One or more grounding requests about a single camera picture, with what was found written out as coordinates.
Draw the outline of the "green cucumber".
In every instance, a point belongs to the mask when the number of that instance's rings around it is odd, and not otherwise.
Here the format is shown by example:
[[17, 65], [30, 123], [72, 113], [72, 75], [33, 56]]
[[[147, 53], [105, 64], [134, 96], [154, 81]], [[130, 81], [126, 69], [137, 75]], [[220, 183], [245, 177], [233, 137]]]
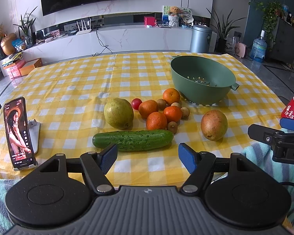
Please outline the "green cucumber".
[[148, 151], [170, 145], [174, 134], [165, 129], [140, 131], [114, 131], [95, 134], [92, 143], [95, 147], [104, 149], [116, 144], [119, 151]]

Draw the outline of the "reddish-green mango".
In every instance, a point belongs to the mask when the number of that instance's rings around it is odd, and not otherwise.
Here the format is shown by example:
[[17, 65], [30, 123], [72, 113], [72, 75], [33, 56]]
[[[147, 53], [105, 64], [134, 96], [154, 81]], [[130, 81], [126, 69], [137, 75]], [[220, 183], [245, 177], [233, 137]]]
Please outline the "reddish-green mango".
[[221, 139], [228, 129], [228, 120], [224, 113], [219, 110], [206, 112], [201, 120], [201, 132], [211, 141]]

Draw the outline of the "green-yellow pear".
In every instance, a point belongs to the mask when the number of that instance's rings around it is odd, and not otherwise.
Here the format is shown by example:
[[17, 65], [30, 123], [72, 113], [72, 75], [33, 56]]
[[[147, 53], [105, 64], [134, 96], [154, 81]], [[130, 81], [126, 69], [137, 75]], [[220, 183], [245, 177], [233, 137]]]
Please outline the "green-yellow pear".
[[134, 111], [125, 99], [113, 98], [104, 106], [105, 121], [116, 129], [128, 129], [133, 126]]

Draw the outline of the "orange mandarin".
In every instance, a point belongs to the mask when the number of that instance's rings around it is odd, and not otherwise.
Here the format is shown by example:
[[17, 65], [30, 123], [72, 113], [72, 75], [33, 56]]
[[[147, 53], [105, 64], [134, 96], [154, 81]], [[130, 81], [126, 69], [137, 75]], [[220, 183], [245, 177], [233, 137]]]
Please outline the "orange mandarin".
[[181, 117], [183, 115], [181, 109], [177, 106], [170, 106], [166, 107], [163, 110], [163, 114], [166, 116], [167, 121], [170, 123], [172, 121], [179, 122], [181, 120]]
[[163, 113], [153, 112], [148, 115], [146, 119], [146, 129], [147, 130], [157, 130], [167, 128], [167, 118]]
[[166, 101], [166, 103], [169, 106], [171, 106], [173, 103], [179, 102], [181, 96], [175, 88], [168, 88], [163, 92], [162, 98]]

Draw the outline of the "orange mandarin front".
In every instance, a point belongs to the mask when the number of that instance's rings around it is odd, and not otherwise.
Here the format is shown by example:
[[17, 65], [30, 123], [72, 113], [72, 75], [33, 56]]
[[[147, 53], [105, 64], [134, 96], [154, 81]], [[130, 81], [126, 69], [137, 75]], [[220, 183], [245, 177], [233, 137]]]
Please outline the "orange mandarin front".
[[146, 119], [146, 129], [147, 130], [157, 130], [167, 128], [167, 118], [163, 113], [153, 112], [148, 115]]

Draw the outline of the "red cherry tomato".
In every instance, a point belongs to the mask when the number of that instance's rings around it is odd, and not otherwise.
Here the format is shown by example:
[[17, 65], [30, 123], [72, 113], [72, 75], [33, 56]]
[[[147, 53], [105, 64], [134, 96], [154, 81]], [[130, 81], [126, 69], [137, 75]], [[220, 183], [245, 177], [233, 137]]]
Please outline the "red cherry tomato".
[[138, 110], [139, 109], [139, 106], [140, 104], [142, 103], [142, 100], [139, 99], [139, 98], [134, 98], [132, 101], [131, 101], [131, 105], [132, 105], [132, 108], [134, 110]]

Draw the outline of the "orange mandarin back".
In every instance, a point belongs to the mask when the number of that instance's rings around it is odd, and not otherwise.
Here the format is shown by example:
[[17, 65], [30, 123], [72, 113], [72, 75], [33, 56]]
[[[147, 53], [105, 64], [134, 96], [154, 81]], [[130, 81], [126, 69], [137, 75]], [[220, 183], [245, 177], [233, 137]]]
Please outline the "orange mandarin back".
[[181, 96], [175, 88], [168, 88], [163, 92], [162, 98], [166, 101], [166, 103], [169, 106], [171, 106], [173, 103], [179, 102]]

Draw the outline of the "large speckled orange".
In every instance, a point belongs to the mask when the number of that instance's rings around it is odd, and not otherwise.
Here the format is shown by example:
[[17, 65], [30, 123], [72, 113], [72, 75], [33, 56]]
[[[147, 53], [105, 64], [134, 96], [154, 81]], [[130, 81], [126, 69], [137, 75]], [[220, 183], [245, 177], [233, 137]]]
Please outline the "large speckled orange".
[[139, 113], [143, 119], [147, 119], [151, 113], [158, 112], [158, 110], [158, 103], [154, 100], [147, 100], [139, 105]]

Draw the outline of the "brown longan right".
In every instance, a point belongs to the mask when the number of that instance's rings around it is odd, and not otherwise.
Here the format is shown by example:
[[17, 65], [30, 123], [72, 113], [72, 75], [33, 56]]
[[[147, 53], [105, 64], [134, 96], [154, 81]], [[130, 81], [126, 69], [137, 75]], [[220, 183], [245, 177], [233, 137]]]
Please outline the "brown longan right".
[[187, 107], [181, 107], [182, 119], [187, 119], [190, 115], [190, 110]]

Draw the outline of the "yellow checkered tablecloth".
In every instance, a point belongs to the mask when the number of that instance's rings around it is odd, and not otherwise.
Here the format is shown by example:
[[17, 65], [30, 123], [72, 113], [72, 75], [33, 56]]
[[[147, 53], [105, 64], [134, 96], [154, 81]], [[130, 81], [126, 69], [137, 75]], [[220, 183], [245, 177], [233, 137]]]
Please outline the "yellow checkered tablecloth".
[[[190, 110], [182, 120], [172, 144], [162, 149], [122, 152], [107, 174], [114, 186], [181, 186], [188, 172], [179, 161], [177, 147], [185, 142], [196, 151], [211, 151], [228, 157], [252, 141], [247, 130], [251, 124], [279, 128], [284, 104], [252, 71], [229, 55], [208, 55], [229, 68], [239, 85], [212, 106], [228, 119], [228, 130], [219, 141], [209, 141], [201, 133], [202, 116], [208, 106], [182, 101]], [[18, 86], [8, 86], [0, 102], [23, 96], [27, 116], [40, 122], [39, 163], [57, 153], [78, 158], [94, 150], [92, 138], [110, 132], [103, 110], [112, 98], [128, 101], [158, 100], [173, 87], [170, 52], [144, 52], [81, 58], [39, 67]]]

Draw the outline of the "white phone stand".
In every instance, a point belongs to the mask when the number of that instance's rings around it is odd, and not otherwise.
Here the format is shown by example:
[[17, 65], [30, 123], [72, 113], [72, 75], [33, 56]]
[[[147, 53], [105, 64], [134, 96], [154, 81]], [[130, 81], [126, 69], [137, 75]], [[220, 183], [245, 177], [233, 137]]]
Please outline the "white phone stand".
[[[41, 126], [41, 124], [38, 121], [36, 121], [35, 119], [28, 121], [28, 129], [29, 129], [29, 134], [31, 136], [31, 143], [32, 143], [33, 153], [34, 154], [37, 154], [37, 152], [38, 152], [40, 126]], [[24, 169], [32, 169], [32, 168], [34, 168], [34, 167], [36, 167], [38, 165], [39, 164], [38, 164], [38, 162], [36, 160], [34, 164], [31, 164], [31, 165], [28, 164], [28, 165], [22, 166], [20, 168], [13, 168], [13, 171], [21, 171], [21, 170], [24, 170]]]

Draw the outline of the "dark cabinet with vines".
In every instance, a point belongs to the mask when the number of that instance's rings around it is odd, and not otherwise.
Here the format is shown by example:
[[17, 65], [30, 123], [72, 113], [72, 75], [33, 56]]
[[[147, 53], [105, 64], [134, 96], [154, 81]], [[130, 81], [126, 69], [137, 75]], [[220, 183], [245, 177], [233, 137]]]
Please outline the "dark cabinet with vines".
[[292, 68], [294, 66], [294, 16], [286, 5], [279, 1], [269, 1], [266, 5], [258, 3], [263, 12], [262, 29], [268, 44], [266, 54], [269, 60], [280, 61]]

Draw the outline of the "pink piggy bank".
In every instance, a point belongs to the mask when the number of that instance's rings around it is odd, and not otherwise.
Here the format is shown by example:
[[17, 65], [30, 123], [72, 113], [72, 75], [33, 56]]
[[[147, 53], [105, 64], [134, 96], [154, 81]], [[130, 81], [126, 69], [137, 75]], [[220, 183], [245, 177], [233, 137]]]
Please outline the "pink piggy bank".
[[240, 58], [245, 58], [248, 51], [248, 47], [246, 44], [242, 42], [238, 42], [235, 45], [235, 54]]

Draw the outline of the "golden gourd vase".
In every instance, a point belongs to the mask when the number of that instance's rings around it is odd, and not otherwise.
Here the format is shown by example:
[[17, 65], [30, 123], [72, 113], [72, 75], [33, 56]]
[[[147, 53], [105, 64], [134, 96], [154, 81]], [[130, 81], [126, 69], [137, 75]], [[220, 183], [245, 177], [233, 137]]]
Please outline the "golden gourd vase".
[[12, 42], [16, 40], [16, 34], [15, 33], [10, 33], [8, 35], [5, 35], [2, 40], [1, 40], [1, 48], [3, 52], [9, 56], [11, 54], [14, 54], [16, 52], [15, 47], [13, 46]]

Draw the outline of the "teddy bear toy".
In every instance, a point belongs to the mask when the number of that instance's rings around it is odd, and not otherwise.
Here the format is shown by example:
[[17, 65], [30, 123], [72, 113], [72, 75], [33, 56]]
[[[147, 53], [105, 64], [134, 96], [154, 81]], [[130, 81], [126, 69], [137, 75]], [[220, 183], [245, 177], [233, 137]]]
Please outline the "teddy bear toy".
[[176, 6], [171, 6], [168, 12], [169, 26], [171, 28], [176, 28], [179, 25], [179, 13], [180, 9]]

